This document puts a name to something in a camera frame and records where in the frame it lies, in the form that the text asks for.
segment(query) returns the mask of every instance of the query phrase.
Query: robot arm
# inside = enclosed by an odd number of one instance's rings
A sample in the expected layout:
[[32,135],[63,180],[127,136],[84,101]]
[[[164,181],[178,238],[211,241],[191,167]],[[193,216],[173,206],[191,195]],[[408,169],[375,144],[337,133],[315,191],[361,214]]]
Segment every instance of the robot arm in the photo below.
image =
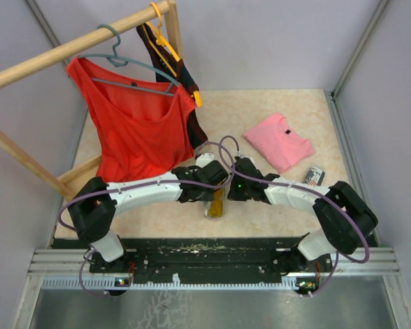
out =
[[[307,260],[314,260],[324,254],[339,251],[352,254],[361,241],[346,219],[325,200],[310,191],[316,191],[332,200],[353,219],[360,231],[367,237],[376,227],[377,218],[360,196],[345,182],[330,187],[310,186],[291,182],[276,174],[263,176],[248,158],[236,161],[236,170],[261,180],[288,185],[277,186],[234,178],[228,198],[236,201],[254,199],[271,205],[290,206],[317,217],[321,229],[306,235],[297,248]],[[302,186],[306,191],[293,188]]]
[[[345,182],[337,182],[331,187],[300,184],[285,180],[277,174],[270,173],[263,176],[249,158],[236,158],[236,160],[238,172],[252,178],[280,182],[288,186],[259,183],[235,176],[228,199],[234,201],[253,199],[270,205],[290,206],[318,218],[321,229],[304,236],[292,251],[299,258],[303,256],[304,259],[311,261],[336,250],[344,254],[352,254],[361,242],[345,218],[325,200],[309,191],[301,191],[292,186],[302,186],[305,190],[316,191],[344,208],[364,236],[368,236],[377,225],[376,216]],[[123,246],[115,233],[110,230],[115,216],[132,208],[155,202],[183,203],[213,200],[213,188],[178,182],[183,180],[217,185],[228,177],[228,173],[218,161],[203,161],[203,163],[206,163],[204,167],[195,166],[195,170],[178,167],[158,177],[135,182],[106,184],[101,178],[91,179],[77,197],[95,191],[113,191],[82,200],[69,208],[78,239],[96,248],[108,263],[120,258],[124,254]]]
[[197,160],[197,163],[206,163],[204,167],[177,167],[146,180],[106,184],[100,177],[92,178],[76,197],[94,192],[112,192],[89,197],[69,207],[79,241],[93,246],[110,263],[124,254],[120,239],[110,229],[115,216],[156,202],[212,201],[213,188],[179,182],[217,185],[227,179],[228,173],[212,156],[204,154]]

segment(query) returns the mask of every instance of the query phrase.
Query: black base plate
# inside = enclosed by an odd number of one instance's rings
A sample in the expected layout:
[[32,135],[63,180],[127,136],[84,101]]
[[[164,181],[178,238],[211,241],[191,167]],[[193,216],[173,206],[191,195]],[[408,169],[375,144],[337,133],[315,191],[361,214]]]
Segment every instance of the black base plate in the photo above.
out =
[[[329,256],[304,262],[289,250],[297,238],[249,239],[123,239],[124,257],[106,263],[93,256],[90,272],[127,273],[134,268],[134,283],[172,283],[177,273],[184,284],[280,283],[287,271],[330,271]],[[87,249],[76,240],[56,239],[53,249]]]

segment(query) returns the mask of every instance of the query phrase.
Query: pink t-shirt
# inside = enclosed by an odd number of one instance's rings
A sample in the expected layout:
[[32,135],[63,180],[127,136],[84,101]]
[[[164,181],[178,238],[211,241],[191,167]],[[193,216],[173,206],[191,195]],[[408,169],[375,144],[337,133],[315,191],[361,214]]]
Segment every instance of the pink t-shirt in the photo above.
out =
[[291,130],[280,113],[266,118],[243,136],[279,173],[314,153],[310,141]]

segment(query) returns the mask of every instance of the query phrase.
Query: red tank top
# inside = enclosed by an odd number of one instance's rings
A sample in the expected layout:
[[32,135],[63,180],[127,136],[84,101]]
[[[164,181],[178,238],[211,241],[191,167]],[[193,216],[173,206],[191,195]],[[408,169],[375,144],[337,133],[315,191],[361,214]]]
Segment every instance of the red tank top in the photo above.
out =
[[186,122],[196,105],[182,85],[172,87],[172,97],[95,82],[92,77],[163,92],[169,86],[134,80],[78,57],[67,72],[96,125],[102,148],[97,175],[105,182],[150,178],[194,156]]

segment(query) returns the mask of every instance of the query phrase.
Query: beige floor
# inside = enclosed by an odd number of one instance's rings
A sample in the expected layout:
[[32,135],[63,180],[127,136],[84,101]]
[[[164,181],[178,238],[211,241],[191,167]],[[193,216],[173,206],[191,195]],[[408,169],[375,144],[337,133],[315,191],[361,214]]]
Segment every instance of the beige floor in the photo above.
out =
[[[242,153],[253,156],[263,174],[275,171],[242,133],[279,112],[290,128],[309,139],[315,148],[315,154],[287,170],[285,178],[302,181],[308,169],[318,165],[326,171],[323,185],[348,180],[322,90],[222,90],[202,91],[201,96],[204,105],[197,109],[197,116],[210,141],[219,141],[226,134],[235,136]],[[230,142],[227,146],[234,150]],[[216,149],[209,150],[218,157]],[[99,153],[96,129],[89,119],[76,165]],[[117,216],[112,229],[121,237],[248,237],[299,236],[319,227],[316,218],[309,214],[260,202],[225,200],[225,215],[219,221],[206,219],[202,214],[200,202],[152,204]],[[75,233],[58,227],[55,237],[75,237]]]

